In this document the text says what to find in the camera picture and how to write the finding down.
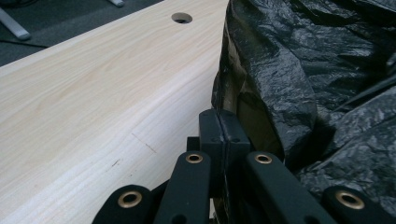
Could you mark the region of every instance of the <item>light wood surface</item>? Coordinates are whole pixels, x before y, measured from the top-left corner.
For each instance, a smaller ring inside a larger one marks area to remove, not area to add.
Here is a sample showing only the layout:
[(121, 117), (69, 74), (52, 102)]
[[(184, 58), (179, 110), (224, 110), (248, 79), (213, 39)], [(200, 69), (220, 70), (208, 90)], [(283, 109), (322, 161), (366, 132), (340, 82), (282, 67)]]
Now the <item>light wood surface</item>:
[(117, 188), (168, 179), (210, 108), (226, 5), (165, 0), (0, 67), (0, 222), (91, 223)]

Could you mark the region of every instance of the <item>brass insert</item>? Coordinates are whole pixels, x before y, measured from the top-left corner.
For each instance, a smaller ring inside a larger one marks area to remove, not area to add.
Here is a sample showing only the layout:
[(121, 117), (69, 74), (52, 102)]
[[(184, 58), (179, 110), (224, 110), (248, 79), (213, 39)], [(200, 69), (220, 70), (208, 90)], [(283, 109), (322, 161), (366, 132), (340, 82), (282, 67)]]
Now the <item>brass insert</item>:
[(352, 209), (362, 209), (364, 207), (364, 202), (359, 197), (345, 190), (338, 190), (335, 193), (335, 198), (344, 206)]
[(189, 163), (199, 163), (203, 160), (204, 158), (201, 155), (198, 154), (190, 154), (186, 157), (186, 161)]
[(262, 163), (262, 164), (269, 164), (272, 162), (272, 158), (266, 155), (257, 155), (254, 158), (257, 162)]
[(127, 191), (119, 197), (119, 206), (123, 208), (131, 208), (137, 206), (142, 201), (142, 194), (137, 191)]

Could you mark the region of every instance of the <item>wooden board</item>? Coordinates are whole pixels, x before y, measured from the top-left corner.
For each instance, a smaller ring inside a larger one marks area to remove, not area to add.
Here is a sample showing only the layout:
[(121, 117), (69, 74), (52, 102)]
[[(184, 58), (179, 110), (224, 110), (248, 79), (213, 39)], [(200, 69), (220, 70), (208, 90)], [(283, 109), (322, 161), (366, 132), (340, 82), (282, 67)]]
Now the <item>wooden board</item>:
[(226, 5), (166, 0), (0, 67), (0, 222), (91, 223), (117, 188), (168, 179), (210, 108)]

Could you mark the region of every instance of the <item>black plastic bag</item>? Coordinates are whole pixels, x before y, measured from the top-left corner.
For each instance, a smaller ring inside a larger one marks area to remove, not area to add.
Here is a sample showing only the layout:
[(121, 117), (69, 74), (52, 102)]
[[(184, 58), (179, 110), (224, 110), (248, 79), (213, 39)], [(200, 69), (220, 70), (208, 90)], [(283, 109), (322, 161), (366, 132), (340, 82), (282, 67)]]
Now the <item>black plastic bag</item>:
[(345, 185), (396, 216), (395, 51), (391, 0), (231, 0), (212, 104), (291, 170), (316, 161), (297, 172), (314, 194)]

